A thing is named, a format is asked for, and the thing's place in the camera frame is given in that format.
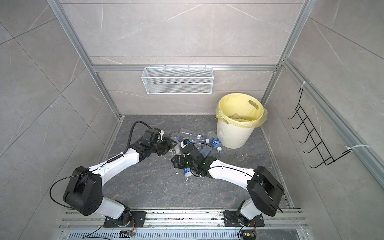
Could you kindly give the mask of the pocari bottle white cap front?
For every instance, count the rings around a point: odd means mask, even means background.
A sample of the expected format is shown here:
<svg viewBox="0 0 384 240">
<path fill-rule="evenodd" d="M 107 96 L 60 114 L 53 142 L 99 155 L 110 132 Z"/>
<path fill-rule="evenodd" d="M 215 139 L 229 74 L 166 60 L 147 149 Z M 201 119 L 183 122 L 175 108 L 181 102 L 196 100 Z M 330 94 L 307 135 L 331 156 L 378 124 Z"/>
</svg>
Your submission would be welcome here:
<svg viewBox="0 0 384 240">
<path fill-rule="evenodd" d="M 189 168 L 183 169 L 184 177 L 186 181 L 190 181 L 193 177 L 193 174 Z"/>
</svg>

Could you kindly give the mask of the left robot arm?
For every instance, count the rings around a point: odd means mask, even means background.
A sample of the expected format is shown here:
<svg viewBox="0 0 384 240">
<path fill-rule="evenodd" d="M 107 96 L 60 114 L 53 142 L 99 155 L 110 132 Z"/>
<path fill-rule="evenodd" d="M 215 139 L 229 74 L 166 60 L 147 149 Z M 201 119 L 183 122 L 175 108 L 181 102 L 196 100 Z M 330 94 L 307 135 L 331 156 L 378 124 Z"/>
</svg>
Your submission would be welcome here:
<svg viewBox="0 0 384 240">
<path fill-rule="evenodd" d="M 102 215 L 109 224 L 125 227 L 132 219 L 130 208 L 119 201 L 104 197 L 103 186 L 117 174 L 151 154 L 164 155 L 176 145 L 176 141 L 164 137 L 164 131 L 147 129 L 143 137 L 110 160 L 89 168 L 76 168 L 70 177 L 63 200 L 84 216 Z"/>
</svg>

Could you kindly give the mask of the clear bottle blue label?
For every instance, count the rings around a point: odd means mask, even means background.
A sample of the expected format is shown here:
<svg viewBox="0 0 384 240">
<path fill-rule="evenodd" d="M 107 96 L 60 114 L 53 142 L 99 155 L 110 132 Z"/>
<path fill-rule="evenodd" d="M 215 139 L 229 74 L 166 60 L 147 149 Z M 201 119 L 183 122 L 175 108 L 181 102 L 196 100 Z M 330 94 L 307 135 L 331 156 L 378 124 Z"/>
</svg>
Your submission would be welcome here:
<svg viewBox="0 0 384 240">
<path fill-rule="evenodd" d="M 220 153 L 223 149 L 217 134 L 214 131 L 208 131 L 207 136 L 210 139 L 211 146 Z"/>
</svg>

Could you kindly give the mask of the clear bottle white cap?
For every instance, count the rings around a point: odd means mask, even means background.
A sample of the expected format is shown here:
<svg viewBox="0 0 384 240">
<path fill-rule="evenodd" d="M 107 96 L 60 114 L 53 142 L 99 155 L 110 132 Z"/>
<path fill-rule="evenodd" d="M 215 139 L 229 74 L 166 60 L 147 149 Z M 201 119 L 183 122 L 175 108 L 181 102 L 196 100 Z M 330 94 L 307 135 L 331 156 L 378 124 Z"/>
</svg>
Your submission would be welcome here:
<svg viewBox="0 0 384 240">
<path fill-rule="evenodd" d="M 187 129 L 183 129 L 181 128 L 180 129 L 180 137 L 182 139 L 190 139 L 190 138 L 197 138 L 197 139 L 200 139 L 202 137 L 201 134 L 198 134 L 197 132 L 195 131 L 192 131 L 192 130 L 187 130 Z"/>
</svg>

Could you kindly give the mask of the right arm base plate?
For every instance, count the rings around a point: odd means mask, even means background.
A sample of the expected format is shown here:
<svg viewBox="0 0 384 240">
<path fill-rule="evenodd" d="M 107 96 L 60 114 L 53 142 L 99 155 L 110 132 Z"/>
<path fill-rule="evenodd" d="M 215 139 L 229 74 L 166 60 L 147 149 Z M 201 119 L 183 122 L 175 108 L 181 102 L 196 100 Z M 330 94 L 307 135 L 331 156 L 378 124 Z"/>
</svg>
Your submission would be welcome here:
<svg viewBox="0 0 384 240">
<path fill-rule="evenodd" d="M 240 211 L 223 211 L 225 227 L 264 227 L 265 222 L 262 214 L 257 215 L 252 220 L 240 214 Z"/>
</svg>

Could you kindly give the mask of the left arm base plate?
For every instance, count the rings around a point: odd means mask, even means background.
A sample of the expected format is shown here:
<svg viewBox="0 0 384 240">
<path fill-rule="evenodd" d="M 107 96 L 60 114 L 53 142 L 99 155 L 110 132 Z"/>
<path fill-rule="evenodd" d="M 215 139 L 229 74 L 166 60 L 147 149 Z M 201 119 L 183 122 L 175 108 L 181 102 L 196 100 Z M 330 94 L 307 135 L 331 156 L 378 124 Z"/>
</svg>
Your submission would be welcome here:
<svg viewBox="0 0 384 240">
<path fill-rule="evenodd" d="M 146 219 L 147 212 L 133 211 L 123 213 L 117 220 L 106 217 L 104 228 L 132 228 L 134 225 L 137 228 L 142 228 Z"/>
</svg>

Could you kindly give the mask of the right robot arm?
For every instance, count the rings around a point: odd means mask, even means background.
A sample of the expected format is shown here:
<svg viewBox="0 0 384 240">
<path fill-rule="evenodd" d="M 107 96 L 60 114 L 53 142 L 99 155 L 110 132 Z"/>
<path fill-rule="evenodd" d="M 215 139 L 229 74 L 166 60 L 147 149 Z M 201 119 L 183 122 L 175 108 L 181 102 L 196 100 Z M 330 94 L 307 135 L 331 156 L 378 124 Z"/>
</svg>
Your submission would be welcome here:
<svg viewBox="0 0 384 240">
<path fill-rule="evenodd" d="M 224 217 L 234 224 L 248 226 L 263 216 L 274 217 L 284 194 L 284 187 L 263 166 L 246 169 L 229 165 L 214 157 L 204 157 L 192 144 L 185 145 L 180 155 L 171 159 L 176 169 L 190 169 L 196 177 L 227 181 L 248 191 L 237 211 L 224 211 Z"/>
</svg>

